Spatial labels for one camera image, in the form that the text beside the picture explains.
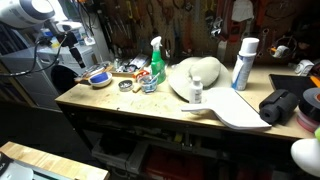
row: wooden board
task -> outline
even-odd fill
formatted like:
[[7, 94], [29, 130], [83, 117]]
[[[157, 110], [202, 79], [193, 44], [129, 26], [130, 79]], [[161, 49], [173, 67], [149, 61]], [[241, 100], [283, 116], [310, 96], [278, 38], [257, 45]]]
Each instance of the wooden board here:
[[[250, 73], [245, 91], [239, 91], [239, 94], [257, 112], [260, 102], [273, 92], [268, 76], [271, 73], [288, 75], [293, 74], [293, 71], [286, 67], [255, 67]], [[156, 92], [144, 94], [141, 91], [138, 93], [120, 92], [118, 83], [124, 79], [130, 78], [114, 77], [110, 85], [101, 89], [93, 89], [91, 86], [79, 84], [59, 96], [56, 102], [75, 107], [234, 131], [224, 126], [212, 111], [200, 115], [181, 112], [180, 107], [187, 102], [172, 90], [167, 80], [157, 87]], [[295, 110], [294, 115], [285, 126], [277, 124], [269, 130], [244, 132], [285, 139], [312, 138], [313, 134], [297, 123], [297, 111], [298, 109]]]
[[70, 159], [59, 157], [17, 143], [7, 142], [0, 148], [10, 158], [77, 180], [106, 180], [109, 172]]

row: white fabric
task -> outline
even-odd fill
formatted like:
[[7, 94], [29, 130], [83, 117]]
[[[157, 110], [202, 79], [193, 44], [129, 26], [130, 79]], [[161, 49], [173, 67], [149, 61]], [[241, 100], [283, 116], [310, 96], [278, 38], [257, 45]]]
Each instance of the white fabric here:
[[254, 18], [252, 2], [250, 0], [236, 0], [233, 4], [231, 19], [241, 22], [252, 18]]

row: wire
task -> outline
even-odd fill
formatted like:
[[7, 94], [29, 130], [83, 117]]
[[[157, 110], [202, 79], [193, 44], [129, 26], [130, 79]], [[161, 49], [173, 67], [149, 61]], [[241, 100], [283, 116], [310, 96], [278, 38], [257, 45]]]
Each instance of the wire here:
[[88, 12], [88, 10], [84, 7], [84, 5], [82, 4], [82, 3], [80, 3], [80, 6], [81, 6], [81, 8], [84, 10], [84, 12], [87, 14], [87, 16], [88, 16], [88, 21], [89, 21], [89, 30], [90, 30], [90, 32], [91, 32], [91, 35], [93, 36], [94, 34], [93, 34], [93, 31], [92, 31], [92, 23], [91, 23], [91, 16], [90, 16], [90, 14], [89, 14], [89, 12]]
[[52, 67], [53, 65], [55, 65], [56, 62], [58, 61], [62, 44], [64, 43], [64, 41], [65, 41], [66, 39], [67, 39], [67, 35], [64, 35], [64, 38], [63, 38], [63, 40], [61, 41], [60, 46], [59, 46], [59, 48], [58, 48], [58, 52], [57, 52], [57, 54], [55, 55], [55, 59], [52, 61], [52, 63], [51, 63], [49, 66], [47, 66], [47, 67], [45, 67], [45, 68], [42, 68], [42, 69], [38, 69], [38, 70], [32, 71], [32, 72], [40, 72], [40, 71], [49, 69], [50, 67]]
[[37, 58], [37, 49], [38, 49], [38, 46], [40, 44], [40, 41], [37, 41], [36, 42], [36, 46], [34, 47], [34, 56], [33, 56], [33, 63], [32, 63], [32, 66], [30, 68], [30, 70], [27, 70], [27, 71], [22, 71], [22, 72], [18, 72], [18, 73], [1, 73], [0, 74], [0, 77], [19, 77], [19, 76], [24, 76], [24, 75], [27, 75], [27, 74], [30, 74], [34, 68], [36, 67], [36, 58]]
[[[61, 44], [67, 39], [67, 35], [65, 35], [63, 41], [61, 42]], [[58, 50], [58, 53], [56, 55], [56, 58], [55, 60], [46, 68], [42, 68], [42, 69], [39, 69], [39, 70], [36, 70], [34, 71], [34, 68], [36, 67], [36, 63], [37, 63], [37, 51], [38, 51], [38, 46], [40, 45], [40, 43], [42, 43], [41, 41], [37, 41], [36, 42], [36, 46], [34, 47], [34, 56], [33, 56], [33, 63], [32, 63], [32, 66], [30, 68], [30, 70], [27, 70], [27, 71], [22, 71], [22, 72], [18, 72], [18, 73], [0, 73], [0, 77], [19, 77], [19, 76], [24, 76], [24, 75], [27, 75], [27, 74], [30, 74], [30, 73], [34, 73], [34, 72], [39, 72], [39, 71], [42, 71], [42, 70], [45, 70], [45, 69], [48, 69], [50, 68], [51, 66], [53, 66], [58, 57], [59, 57], [59, 54], [60, 54], [60, 49], [61, 49], [61, 44], [59, 46], [59, 50]]]

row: red object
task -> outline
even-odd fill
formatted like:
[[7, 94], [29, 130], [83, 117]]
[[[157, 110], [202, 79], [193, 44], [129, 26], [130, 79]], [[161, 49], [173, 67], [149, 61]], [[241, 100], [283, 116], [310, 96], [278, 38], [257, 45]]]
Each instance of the red object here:
[[192, 155], [154, 148], [147, 160], [145, 172], [153, 179], [202, 180], [203, 162]]

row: small container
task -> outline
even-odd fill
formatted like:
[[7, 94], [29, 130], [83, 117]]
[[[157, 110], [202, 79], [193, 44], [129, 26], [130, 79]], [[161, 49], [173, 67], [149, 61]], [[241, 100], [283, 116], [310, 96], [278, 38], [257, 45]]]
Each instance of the small container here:
[[194, 76], [190, 85], [190, 104], [200, 104], [202, 101], [203, 84], [201, 83], [201, 77]]
[[131, 80], [121, 81], [118, 85], [121, 92], [128, 92], [133, 89], [133, 82]]
[[138, 79], [138, 83], [141, 85], [141, 90], [145, 93], [154, 92], [157, 89], [158, 77], [154, 78], [152, 75], [142, 76]]

